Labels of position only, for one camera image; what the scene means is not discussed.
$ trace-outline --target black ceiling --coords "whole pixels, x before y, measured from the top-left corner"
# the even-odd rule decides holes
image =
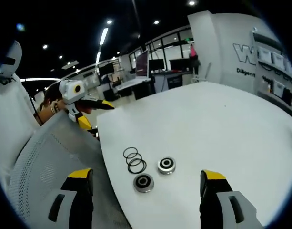
[[[20,78],[61,78],[73,72],[61,69],[77,60],[77,68],[95,63],[99,40],[106,21],[113,20],[101,50],[101,60],[130,52],[142,43],[172,29],[188,25],[187,15],[209,10],[212,13],[236,12],[251,14],[239,1],[200,0],[194,7],[188,0],[75,1],[20,4],[16,22],[25,27],[15,39],[21,44],[23,56],[17,70]],[[44,88],[52,82],[28,82],[28,91]]]

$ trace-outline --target ball bearing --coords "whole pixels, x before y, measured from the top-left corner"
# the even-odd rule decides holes
[[[135,177],[133,185],[138,192],[147,193],[153,189],[154,180],[149,174],[143,173]]]
[[[164,157],[158,161],[157,167],[160,173],[164,175],[171,174],[175,170],[175,160],[172,157]]]

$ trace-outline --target white robot head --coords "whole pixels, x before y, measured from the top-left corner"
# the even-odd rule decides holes
[[[0,64],[0,76],[5,78],[11,78],[17,70],[22,58],[21,45],[15,41],[9,52],[4,59],[3,63]]]

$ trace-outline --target floor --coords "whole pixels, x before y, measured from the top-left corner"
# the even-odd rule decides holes
[[[91,96],[98,98],[96,89],[89,91],[89,93]],[[134,101],[135,101],[135,97],[134,97],[134,94],[132,94],[130,96],[119,98],[111,103],[116,108],[116,107],[120,107],[120,106],[128,104],[128,103],[134,102]],[[87,117],[87,119],[89,120],[89,122],[91,123],[93,128],[95,128],[97,126],[97,116],[99,116],[100,114],[103,114],[105,112],[108,112],[108,111],[110,111],[110,110],[93,110],[92,114],[86,114],[85,116]]]

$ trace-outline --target white table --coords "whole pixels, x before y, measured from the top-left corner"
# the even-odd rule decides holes
[[[250,93],[208,82],[155,94],[98,116],[110,181],[133,229],[198,229],[200,171],[226,176],[267,225],[292,185],[292,118]],[[122,152],[137,147],[155,182],[135,191]],[[176,170],[160,175],[171,156]]]
[[[135,79],[132,79],[132,80],[129,80],[129,81],[122,83],[121,85],[117,86],[116,89],[117,89],[117,91],[121,91],[121,90],[124,90],[126,88],[139,85],[143,82],[149,82],[150,80],[151,79],[146,77],[146,76],[136,77]]]

